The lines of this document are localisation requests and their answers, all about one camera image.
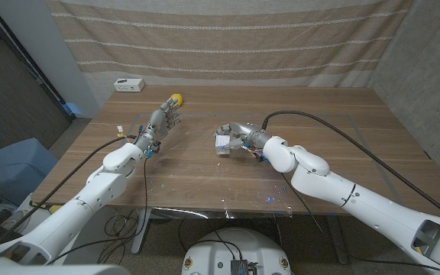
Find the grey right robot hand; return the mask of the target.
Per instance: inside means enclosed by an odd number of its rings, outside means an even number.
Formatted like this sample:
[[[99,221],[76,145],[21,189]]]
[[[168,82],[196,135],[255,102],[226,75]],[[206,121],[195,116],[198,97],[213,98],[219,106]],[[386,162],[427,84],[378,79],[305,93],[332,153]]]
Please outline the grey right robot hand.
[[[220,126],[216,132],[222,144],[219,148],[223,151],[244,149],[253,156],[262,158],[264,145],[272,138],[265,130],[251,123],[231,122]]]

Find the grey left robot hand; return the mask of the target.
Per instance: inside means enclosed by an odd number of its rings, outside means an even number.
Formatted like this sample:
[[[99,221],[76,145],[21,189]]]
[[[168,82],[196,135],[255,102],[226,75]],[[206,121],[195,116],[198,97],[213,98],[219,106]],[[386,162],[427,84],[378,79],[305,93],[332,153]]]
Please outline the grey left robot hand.
[[[178,125],[183,119],[177,111],[182,105],[183,97],[173,94],[157,110],[150,115],[145,129],[138,135],[133,144],[141,150],[157,153],[161,141],[168,135],[170,129]]]

